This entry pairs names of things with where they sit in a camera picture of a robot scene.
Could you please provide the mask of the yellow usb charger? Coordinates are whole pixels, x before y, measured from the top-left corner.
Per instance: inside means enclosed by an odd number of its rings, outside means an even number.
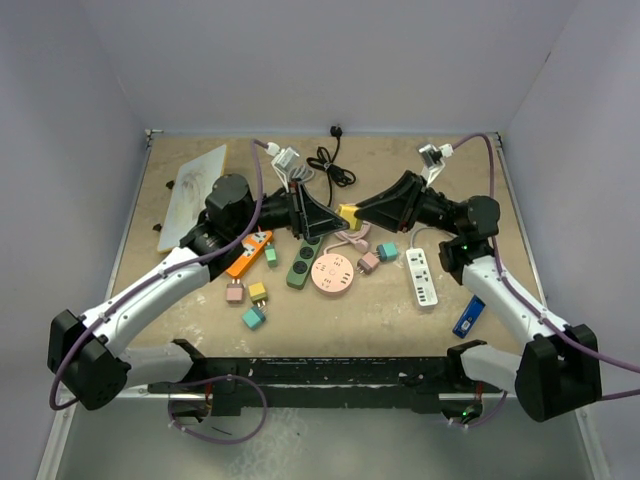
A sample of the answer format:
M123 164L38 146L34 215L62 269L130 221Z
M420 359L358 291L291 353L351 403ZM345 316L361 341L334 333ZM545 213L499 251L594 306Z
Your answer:
M337 209L339 216L348 223L352 231L360 230L363 225L363 221L356 216L358 210L359 207L355 204L340 204Z

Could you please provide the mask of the teal usb charger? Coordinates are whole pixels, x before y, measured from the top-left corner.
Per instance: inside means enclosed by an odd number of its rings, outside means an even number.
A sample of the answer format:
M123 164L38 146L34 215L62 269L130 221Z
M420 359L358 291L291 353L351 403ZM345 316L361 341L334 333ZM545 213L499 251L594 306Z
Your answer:
M394 242L385 242L376 246L376 256L380 262L393 262L398 257L398 249Z

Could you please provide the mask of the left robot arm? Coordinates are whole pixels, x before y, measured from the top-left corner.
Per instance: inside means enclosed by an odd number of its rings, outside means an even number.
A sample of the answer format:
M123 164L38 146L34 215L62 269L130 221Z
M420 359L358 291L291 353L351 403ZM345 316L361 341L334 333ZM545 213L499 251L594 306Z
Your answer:
M204 365L182 341L133 349L132 340L183 297L222 275L244 253L244 238L258 230L286 228L296 238L313 239L343 231L346 220L293 182L280 196L253 194L239 174L218 178L196 225L178 247L150 272L115 297L75 315L69 310L51 322L47 366L54 375L52 409L65 386L88 410L99 409L122 390L174 383L184 392L202 387Z

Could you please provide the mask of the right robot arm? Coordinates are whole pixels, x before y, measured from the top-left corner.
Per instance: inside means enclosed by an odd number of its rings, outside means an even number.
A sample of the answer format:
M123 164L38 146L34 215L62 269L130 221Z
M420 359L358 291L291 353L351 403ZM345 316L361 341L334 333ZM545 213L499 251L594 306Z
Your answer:
M461 202L404 172L390 188L356 205L357 218L390 232L420 223L452 234L439 245L442 269L477 296L522 345L519 355L472 341L447 351L446 383L467 391L478 381L514 394L527 415L544 422L602 399L598 343L532 296L503 266L490 241L499 232L499 203L485 195Z

